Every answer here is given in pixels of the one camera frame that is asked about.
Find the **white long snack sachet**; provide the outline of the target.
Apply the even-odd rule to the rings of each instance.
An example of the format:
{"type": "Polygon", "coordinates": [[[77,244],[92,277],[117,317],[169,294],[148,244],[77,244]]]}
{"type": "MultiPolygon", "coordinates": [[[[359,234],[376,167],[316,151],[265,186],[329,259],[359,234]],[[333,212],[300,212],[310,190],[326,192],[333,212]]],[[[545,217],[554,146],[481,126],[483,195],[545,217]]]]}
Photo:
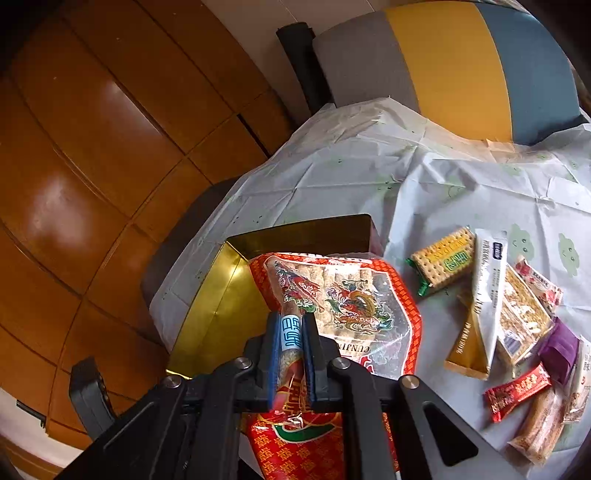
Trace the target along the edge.
{"type": "Polygon", "coordinates": [[[507,270],[506,234],[476,230],[471,320],[476,337],[472,369],[481,379],[489,377],[500,328],[507,270]]]}

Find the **grey yellow blue chair back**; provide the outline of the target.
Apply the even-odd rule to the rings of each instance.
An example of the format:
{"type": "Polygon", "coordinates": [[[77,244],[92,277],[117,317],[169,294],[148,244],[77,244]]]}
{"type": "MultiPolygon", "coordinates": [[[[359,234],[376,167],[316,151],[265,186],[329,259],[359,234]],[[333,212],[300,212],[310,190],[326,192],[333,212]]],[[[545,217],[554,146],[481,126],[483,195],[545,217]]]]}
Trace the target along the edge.
{"type": "Polygon", "coordinates": [[[584,121],[566,54],[510,7],[397,6],[332,27],[314,50],[339,107],[391,97],[461,137],[520,145],[584,121]]]}

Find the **green yellow cracker pack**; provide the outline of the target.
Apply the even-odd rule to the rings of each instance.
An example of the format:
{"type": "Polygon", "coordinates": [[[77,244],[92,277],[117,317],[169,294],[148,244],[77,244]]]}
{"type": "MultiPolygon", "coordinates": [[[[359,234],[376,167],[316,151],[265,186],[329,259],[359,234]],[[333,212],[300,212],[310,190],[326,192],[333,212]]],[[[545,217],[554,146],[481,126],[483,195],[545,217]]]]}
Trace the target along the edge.
{"type": "Polygon", "coordinates": [[[470,274],[476,235],[462,227],[428,247],[415,251],[407,264],[420,278],[418,295],[426,297],[470,274]]]}

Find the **gold-lined maroon tin box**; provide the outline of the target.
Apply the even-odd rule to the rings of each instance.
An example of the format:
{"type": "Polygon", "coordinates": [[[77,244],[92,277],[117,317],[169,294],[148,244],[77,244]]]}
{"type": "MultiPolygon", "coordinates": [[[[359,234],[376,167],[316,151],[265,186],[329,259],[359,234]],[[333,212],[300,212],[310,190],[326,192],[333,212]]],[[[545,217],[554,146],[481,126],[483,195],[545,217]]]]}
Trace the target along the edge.
{"type": "Polygon", "coordinates": [[[188,309],[166,372],[191,379],[242,354],[262,335],[270,308],[249,263],[273,252],[324,256],[384,253],[369,214],[297,222],[231,236],[218,249],[188,309]]]}

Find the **orange crispy rice cake pack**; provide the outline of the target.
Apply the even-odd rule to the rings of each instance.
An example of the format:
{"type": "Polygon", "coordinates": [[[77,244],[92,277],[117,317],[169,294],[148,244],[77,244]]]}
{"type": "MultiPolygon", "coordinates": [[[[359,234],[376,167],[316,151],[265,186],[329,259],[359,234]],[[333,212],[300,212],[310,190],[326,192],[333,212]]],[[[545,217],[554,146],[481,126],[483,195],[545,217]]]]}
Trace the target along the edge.
{"type": "Polygon", "coordinates": [[[509,445],[534,465],[544,466],[562,434],[565,406],[560,390],[549,387],[541,392],[509,445]]]}

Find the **yellow brown snack sachet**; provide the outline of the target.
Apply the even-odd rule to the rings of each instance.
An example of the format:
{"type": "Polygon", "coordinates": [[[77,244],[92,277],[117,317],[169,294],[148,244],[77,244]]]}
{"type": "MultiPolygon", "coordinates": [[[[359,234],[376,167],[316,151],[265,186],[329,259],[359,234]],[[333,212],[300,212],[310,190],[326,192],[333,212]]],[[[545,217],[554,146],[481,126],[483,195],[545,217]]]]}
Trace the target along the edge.
{"type": "Polygon", "coordinates": [[[445,367],[464,376],[486,380],[490,366],[479,320],[480,305],[472,299],[467,319],[445,360],[445,367]]]}

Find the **pink floral candy wrapper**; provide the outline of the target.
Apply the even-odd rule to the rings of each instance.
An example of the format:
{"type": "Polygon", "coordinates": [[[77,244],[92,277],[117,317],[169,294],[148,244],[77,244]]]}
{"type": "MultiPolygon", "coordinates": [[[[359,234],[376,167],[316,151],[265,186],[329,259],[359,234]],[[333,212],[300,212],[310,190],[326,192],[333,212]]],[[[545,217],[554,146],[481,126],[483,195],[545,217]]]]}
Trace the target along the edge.
{"type": "Polygon", "coordinates": [[[518,257],[515,270],[545,310],[555,316],[564,297],[563,290],[532,267],[524,256],[518,257]]]}

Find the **clear puffed rice cake pack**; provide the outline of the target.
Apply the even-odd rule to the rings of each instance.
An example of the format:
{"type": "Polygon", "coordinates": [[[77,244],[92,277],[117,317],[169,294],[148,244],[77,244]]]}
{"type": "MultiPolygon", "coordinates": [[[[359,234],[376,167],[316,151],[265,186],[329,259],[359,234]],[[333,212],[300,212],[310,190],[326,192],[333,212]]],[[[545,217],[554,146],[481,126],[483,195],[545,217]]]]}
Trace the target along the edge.
{"type": "Polygon", "coordinates": [[[550,315],[511,265],[505,272],[500,325],[501,357],[511,369],[526,359],[552,328],[550,315]]]}

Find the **purple snack packet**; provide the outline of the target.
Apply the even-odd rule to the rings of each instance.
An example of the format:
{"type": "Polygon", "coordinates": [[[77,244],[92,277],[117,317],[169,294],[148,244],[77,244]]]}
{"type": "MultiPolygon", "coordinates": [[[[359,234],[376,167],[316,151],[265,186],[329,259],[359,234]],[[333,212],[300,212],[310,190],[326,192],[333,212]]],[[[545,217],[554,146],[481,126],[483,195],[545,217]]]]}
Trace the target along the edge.
{"type": "Polygon", "coordinates": [[[579,339],[558,317],[544,341],[539,358],[550,378],[565,386],[576,363],[579,339]]]}

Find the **large red dragon cracker pack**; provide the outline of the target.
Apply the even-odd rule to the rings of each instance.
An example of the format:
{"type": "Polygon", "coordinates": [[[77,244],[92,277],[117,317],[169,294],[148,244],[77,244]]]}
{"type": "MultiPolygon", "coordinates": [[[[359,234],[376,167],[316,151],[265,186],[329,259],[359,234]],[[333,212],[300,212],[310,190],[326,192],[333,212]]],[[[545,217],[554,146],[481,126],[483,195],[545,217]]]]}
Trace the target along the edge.
{"type": "Polygon", "coordinates": [[[267,306],[280,315],[271,362],[270,412],[246,422],[266,479],[342,479],[342,416],[311,409],[304,372],[304,316],[339,354],[396,380],[414,372],[422,319],[400,276],[382,259],[301,253],[260,255],[249,265],[267,306]]]}

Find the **black chair frame post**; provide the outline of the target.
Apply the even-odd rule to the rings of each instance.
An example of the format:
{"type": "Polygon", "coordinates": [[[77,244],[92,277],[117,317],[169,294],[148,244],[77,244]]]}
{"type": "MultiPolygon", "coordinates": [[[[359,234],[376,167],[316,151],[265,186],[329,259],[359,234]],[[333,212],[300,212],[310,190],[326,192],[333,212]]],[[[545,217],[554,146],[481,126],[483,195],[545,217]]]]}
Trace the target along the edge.
{"type": "Polygon", "coordinates": [[[315,115],[325,104],[334,101],[328,80],[315,54],[315,32],[307,23],[297,22],[277,29],[276,37],[300,83],[308,110],[311,115],[315,115]]]}

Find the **red small candy bar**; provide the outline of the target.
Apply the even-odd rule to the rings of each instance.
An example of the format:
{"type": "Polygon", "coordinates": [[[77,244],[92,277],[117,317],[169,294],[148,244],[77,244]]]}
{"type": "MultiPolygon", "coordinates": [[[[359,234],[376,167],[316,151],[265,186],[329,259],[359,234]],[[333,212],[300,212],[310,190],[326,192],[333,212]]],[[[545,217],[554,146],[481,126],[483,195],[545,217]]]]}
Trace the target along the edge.
{"type": "Polygon", "coordinates": [[[484,393],[493,423],[503,421],[518,405],[551,386],[551,378],[542,363],[520,377],[488,389],[484,393]]]}

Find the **white cloud-print tablecloth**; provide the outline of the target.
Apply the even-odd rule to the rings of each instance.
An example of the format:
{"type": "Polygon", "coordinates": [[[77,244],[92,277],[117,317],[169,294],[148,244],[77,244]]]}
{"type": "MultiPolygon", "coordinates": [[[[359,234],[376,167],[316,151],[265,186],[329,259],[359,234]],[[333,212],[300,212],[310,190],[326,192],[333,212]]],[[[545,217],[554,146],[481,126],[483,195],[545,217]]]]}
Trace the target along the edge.
{"type": "Polygon", "coordinates": [[[327,106],[272,159],[236,182],[187,243],[150,312],[172,352],[188,309],[226,239],[355,214],[372,217],[385,260],[416,290],[406,260],[461,227],[504,231],[565,292],[559,318],[590,333],[590,128],[533,147],[469,141],[400,103],[327,106]]]}

